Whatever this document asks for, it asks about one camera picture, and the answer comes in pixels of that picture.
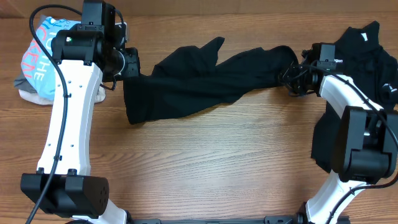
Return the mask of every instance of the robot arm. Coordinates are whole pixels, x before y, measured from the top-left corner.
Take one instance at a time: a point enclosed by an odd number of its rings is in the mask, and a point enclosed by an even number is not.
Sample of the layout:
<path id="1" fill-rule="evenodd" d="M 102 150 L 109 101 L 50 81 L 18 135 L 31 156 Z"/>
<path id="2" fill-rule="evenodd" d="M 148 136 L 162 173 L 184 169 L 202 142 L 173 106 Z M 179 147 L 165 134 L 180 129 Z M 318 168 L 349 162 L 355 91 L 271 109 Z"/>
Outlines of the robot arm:
<path id="1" fill-rule="evenodd" d="M 49 134 L 37 172 L 21 177 L 21 190 L 33 202 L 44 195 L 38 204 L 45 213 L 97 224 L 126 224 L 131 219 L 109 200 L 108 181 L 90 176 L 88 152 L 94 100 L 101 82 L 114 82 L 115 86 L 116 81 L 139 74 L 137 50 L 125 48 L 128 30 L 124 23 L 115 24 L 116 13 L 110 4 L 86 0 L 81 24 L 60 30 L 52 41 L 52 58 L 69 94 L 58 166 L 49 182 L 66 97 L 56 76 Z M 50 187 L 43 194 L 47 182 Z"/>
<path id="2" fill-rule="evenodd" d="M 340 75 L 341 78 L 348 80 L 355 86 L 351 77 Z M 345 108 L 347 106 L 358 106 L 364 110 L 370 110 L 363 100 L 355 93 L 355 91 L 348 85 L 338 80 L 334 76 L 325 76 L 321 82 L 319 94 L 322 98 L 327 100 L 329 104 L 336 111 L 337 115 L 342 118 Z M 375 108 L 381 110 L 382 107 L 371 100 L 369 101 Z M 318 193 L 308 200 L 305 205 L 305 211 L 309 222 L 316 224 L 324 224 L 328 220 L 331 211 L 336 206 L 338 201 L 354 187 L 364 186 L 366 182 L 349 180 L 343 182 L 339 175 L 333 170 L 330 172 L 329 178 L 322 185 Z M 339 207 L 333 215 L 331 224 L 337 223 L 340 213 L 348 206 L 348 204 L 357 196 L 362 190 L 351 194 Z"/>
<path id="3" fill-rule="evenodd" d="M 304 223 L 340 223 L 340 213 L 362 191 L 353 192 L 351 189 L 376 184 L 379 179 L 390 177 L 396 167 L 397 153 L 392 136 L 387 133 L 377 114 L 363 101 L 363 98 L 367 97 L 355 86 L 353 79 L 336 74 L 338 69 L 334 50 L 335 46 L 331 44 L 313 44 L 311 51 L 303 53 L 306 58 L 303 64 L 293 66 L 280 75 L 282 81 L 286 80 L 286 77 L 294 81 L 285 84 L 291 92 L 299 96 L 308 94 L 308 91 L 316 93 L 329 102 L 341 119 L 330 158 L 332 170 L 329 178 L 316 196 L 299 211 L 305 214 Z M 308 70 L 304 72 L 294 70 L 305 67 Z M 370 99 L 368 103 L 379 111 L 387 124 L 397 132 L 396 111 L 384 111 Z M 340 199 L 349 193 L 351 195 L 339 204 Z"/>

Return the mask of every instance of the black fabric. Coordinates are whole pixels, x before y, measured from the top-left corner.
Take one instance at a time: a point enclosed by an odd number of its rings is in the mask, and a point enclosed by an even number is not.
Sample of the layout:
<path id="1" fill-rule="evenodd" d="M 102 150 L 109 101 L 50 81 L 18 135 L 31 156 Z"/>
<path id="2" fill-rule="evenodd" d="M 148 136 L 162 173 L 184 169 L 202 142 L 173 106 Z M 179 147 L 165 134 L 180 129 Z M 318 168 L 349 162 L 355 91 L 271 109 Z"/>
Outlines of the black fabric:
<path id="1" fill-rule="evenodd" d="M 343 60 L 338 68 L 351 76 L 355 85 L 371 100 L 386 110 L 395 107 L 398 100 L 385 97 L 384 85 L 398 86 L 397 60 L 379 45 L 379 23 L 374 21 L 363 29 L 349 27 L 335 42 L 335 58 Z M 340 118 L 329 103 L 326 112 L 314 129 L 311 158 L 325 171 L 330 172 L 330 158 L 340 127 Z"/>
<path id="2" fill-rule="evenodd" d="M 234 103 L 258 88 L 279 86 L 277 75 L 297 58 L 290 47 L 252 49 L 216 66 L 224 38 L 202 48 L 181 47 L 157 64 L 151 76 L 123 81 L 131 124 L 181 118 L 219 103 Z"/>

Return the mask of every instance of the wire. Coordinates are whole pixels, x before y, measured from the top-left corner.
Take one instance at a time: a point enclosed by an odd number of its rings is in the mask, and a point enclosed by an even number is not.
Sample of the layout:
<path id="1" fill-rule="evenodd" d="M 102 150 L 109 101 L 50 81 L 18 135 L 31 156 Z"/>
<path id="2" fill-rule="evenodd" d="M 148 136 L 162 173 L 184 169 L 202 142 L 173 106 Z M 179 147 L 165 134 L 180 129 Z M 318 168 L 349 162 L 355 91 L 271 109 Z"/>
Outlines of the wire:
<path id="1" fill-rule="evenodd" d="M 305 58 L 304 61 L 299 66 L 304 65 L 303 63 L 305 63 L 306 61 L 307 61 L 307 58 Z M 318 60 L 314 60 L 313 62 L 311 62 L 311 65 L 315 65 L 317 62 L 318 62 Z M 297 66 L 298 65 L 293 65 L 293 66 L 289 67 L 289 69 L 297 67 Z M 291 97 L 301 97 L 301 96 L 307 96 L 309 94 L 315 93 L 315 91 L 308 91 L 308 92 L 305 92 L 305 93 L 296 93 L 296 92 L 298 92 L 298 90 L 296 90 L 294 88 L 294 86 L 292 85 L 292 82 L 298 80 L 303 75 L 306 75 L 308 70 L 309 70 L 309 73 L 311 73 L 311 69 L 312 68 L 306 69 L 305 71 L 300 72 L 297 76 L 295 76 L 293 78 L 290 78 L 289 80 L 286 81 L 285 76 L 286 76 L 287 72 L 289 71 L 289 69 L 286 70 L 286 72 L 280 78 L 281 79 L 281 83 L 283 85 L 285 85 L 286 88 L 289 89 L 289 96 L 291 96 Z"/>
<path id="2" fill-rule="evenodd" d="M 57 63 L 54 61 L 54 59 L 52 58 L 50 53 L 47 51 L 47 49 L 41 43 L 40 39 L 37 37 L 35 29 L 34 29 L 34 26 L 33 26 L 34 17 L 39 11 L 41 11 L 43 9 L 55 8 L 55 7 L 56 8 L 62 8 L 62 9 L 68 9 L 70 11 L 73 11 L 73 12 L 81 15 L 81 12 L 79 12 L 76 9 L 73 9 L 71 7 L 62 6 L 62 5 L 58 5 L 58 4 L 49 4 L 49 5 L 38 7 L 36 10 L 34 10 L 32 12 L 32 14 L 30 15 L 30 18 L 29 18 L 29 29 L 30 29 L 30 32 L 32 33 L 33 39 L 35 39 L 35 41 L 37 42 L 37 45 L 39 45 L 39 47 L 43 50 L 44 54 L 49 58 L 50 62 L 55 67 L 55 69 L 58 72 L 58 75 L 59 75 L 59 77 L 61 79 L 62 89 L 63 89 L 63 114 L 62 114 L 60 135 L 58 137 L 57 150 L 55 151 L 54 163 L 52 164 L 52 168 L 51 168 L 51 171 L 50 171 L 49 178 L 47 179 L 47 181 L 46 181 L 46 183 L 44 185 L 43 191 L 40 194 L 39 199 L 37 199 L 35 206 L 33 207 L 28 219 L 26 220 L 26 224 L 30 224 L 32 222 L 37 210 L 39 209 L 40 203 L 43 201 L 43 198 L 45 197 L 45 194 L 49 190 L 51 181 L 52 181 L 52 179 L 54 177 L 54 174 L 55 174 L 55 170 L 57 169 L 58 161 L 60 160 L 62 139 L 63 139 L 63 134 L 65 132 L 65 124 L 67 122 L 68 98 L 70 97 L 70 95 L 68 95 L 67 84 L 65 82 L 65 78 L 63 77 L 63 74 L 62 74 L 59 66 L 57 65 Z"/>
<path id="3" fill-rule="evenodd" d="M 358 88 L 356 88 L 354 85 L 352 85 L 349 81 L 345 80 L 344 78 L 339 77 L 336 74 L 331 73 L 328 70 L 322 69 L 322 68 L 318 68 L 315 67 L 313 65 L 295 65 L 294 67 L 306 67 L 306 68 L 313 68 L 316 69 L 318 71 L 324 72 L 326 74 L 329 75 L 333 75 L 335 78 L 337 78 L 339 81 L 345 83 L 346 85 L 348 85 L 350 88 L 352 88 L 356 94 L 358 94 L 358 96 L 360 97 L 361 100 L 364 101 L 364 103 L 370 107 L 372 109 L 372 111 L 377 115 L 377 117 L 380 119 L 381 123 L 386 127 L 386 129 L 388 130 L 389 134 L 392 137 L 392 140 L 394 141 L 397 149 L 398 149 L 398 139 L 397 136 L 394 134 L 394 132 L 392 131 L 391 127 L 387 124 L 386 119 L 384 119 L 384 117 L 380 114 L 380 112 L 369 102 L 369 98 L 365 98 L 365 96 L 360 92 L 360 90 Z M 333 218 L 335 212 L 337 211 L 338 207 L 351 195 L 354 194 L 355 191 L 358 190 L 364 190 L 364 189 L 383 189 L 386 187 L 390 187 L 392 185 L 394 185 L 396 182 L 398 181 L 398 173 L 396 174 L 396 176 L 388 183 L 386 184 L 380 184 L 380 185 L 365 185 L 365 186 L 360 186 L 360 187 L 354 187 L 351 189 L 351 191 L 347 192 L 335 205 L 335 207 L 333 208 L 333 210 L 330 212 L 330 216 L 328 218 L 328 220 L 326 221 L 326 224 L 330 224 L 331 219 Z"/>
<path id="4" fill-rule="evenodd" d="M 119 48 L 121 48 L 123 46 L 123 44 L 126 42 L 126 27 L 124 25 L 122 13 L 117 9 L 115 9 L 115 12 L 119 15 L 120 21 L 122 23 L 122 32 L 123 32 L 124 37 L 122 38 L 122 42 L 120 43 L 120 46 L 119 46 Z"/>
<path id="5" fill-rule="evenodd" d="M 112 90 L 112 91 L 114 91 L 115 89 L 116 89 L 116 79 L 115 79 L 115 77 L 113 77 L 113 84 L 112 84 L 112 87 L 107 87 L 106 85 L 104 85 L 104 84 L 99 84 L 99 86 L 100 87 L 102 87 L 102 88 L 104 88 L 104 89 L 106 89 L 106 90 Z"/>

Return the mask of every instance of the folded clothing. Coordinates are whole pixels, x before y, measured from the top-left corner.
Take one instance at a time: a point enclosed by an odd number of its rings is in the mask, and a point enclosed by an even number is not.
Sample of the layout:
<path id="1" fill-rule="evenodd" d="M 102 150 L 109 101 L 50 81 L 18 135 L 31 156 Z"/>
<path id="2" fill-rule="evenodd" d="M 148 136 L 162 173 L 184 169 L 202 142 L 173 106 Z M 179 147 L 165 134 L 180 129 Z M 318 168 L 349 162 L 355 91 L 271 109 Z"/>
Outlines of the folded clothing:
<path id="1" fill-rule="evenodd" d="M 338 68 L 351 76 L 355 85 L 372 101 L 392 110 L 398 99 L 386 95 L 383 87 L 398 86 L 397 60 L 379 45 L 380 24 L 376 21 L 355 29 L 349 27 L 335 42 Z M 313 132 L 311 158 L 325 171 L 330 172 L 330 159 L 335 145 L 340 117 L 329 103 L 326 112 Z"/>
<path id="2" fill-rule="evenodd" d="M 61 29 L 70 29 L 77 21 L 61 19 L 56 21 L 52 17 L 40 16 L 36 34 L 48 52 L 52 54 L 50 43 Z M 35 40 L 30 43 L 28 51 L 21 62 L 21 73 L 14 80 L 14 87 L 19 90 L 22 99 L 38 105 L 52 105 L 55 93 L 55 69 L 46 58 Z M 105 89 L 100 87 L 95 103 L 105 99 Z"/>
<path id="3" fill-rule="evenodd" d="M 256 48 L 216 66 L 224 38 L 198 48 L 181 47 L 154 67 L 151 76 L 123 81 L 131 124 L 181 118 L 219 103 L 233 103 L 258 88 L 279 86 L 277 75 L 297 58 L 290 47 Z"/>

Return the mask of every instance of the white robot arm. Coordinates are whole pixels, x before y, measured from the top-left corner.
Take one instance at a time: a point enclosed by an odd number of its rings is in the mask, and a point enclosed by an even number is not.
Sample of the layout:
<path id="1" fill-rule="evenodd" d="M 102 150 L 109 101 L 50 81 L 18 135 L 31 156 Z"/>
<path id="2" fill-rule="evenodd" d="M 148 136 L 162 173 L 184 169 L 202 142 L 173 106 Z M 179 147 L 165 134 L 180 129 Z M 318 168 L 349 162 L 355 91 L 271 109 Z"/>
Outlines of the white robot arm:
<path id="1" fill-rule="evenodd" d="M 67 123 L 61 148 L 62 160 L 58 162 L 58 175 L 67 175 L 75 170 L 76 175 L 90 176 L 89 142 L 91 120 L 96 93 L 102 82 L 103 72 L 93 63 L 83 64 L 81 60 L 63 60 L 59 65 L 71 97 L 68 99 Z M 59 77 L 55 81 L 55 97 L 50 120 L 49 135 L 37 170 L 49 174 L 52 164 L 63 113 L 63 91 Z M 77 220 L 88 220 L 93 224 L 126 224 L 127 213 L 107 200 L 105 211 L 98 218 L 74 215 Z"/>
<path id="2" fill-rule="evenodd" d="M 346 75 L 339 76 L 355 86 L 351 77 Z M 323 77 L 319 94 L 322 98 L 327 100 L 329 104 L 331 104 L 340 118 L 343 116 L 346 106 L 358 106 L 365 110 L 370 110 L 369 106 L 364 103 L 364 101 L 351 87 L 331 75 Z M 369 102 L 378 110 L 382 109 L 382 107 L 377 103 L 372 102 L 371 100 L 369 100 Z M 364 185 L 366 185 L 366 182 L 355 180 L 342 182 L 339 178 L 339 175 L 332 170 L 330 172 L 329 178 L 322 185 L 318 193 L 314 196 L 314 198 L 308 200 L 307 204 L 305 205 L 308 221 L 316 224 L 325 224 L 330 216 L 331 211 L 336 206 L 338 201 L 345 194 L 350 192 L 352 188 Z M 340 213 L 360 192 L 362 192 L 362 190 L 357 191 L 355 194 L 351 194 L 338 207 L 338 210 L 335 212 L 330 222 L 331 224 L 337 223 L 337 218 L 339 217 Z"/>

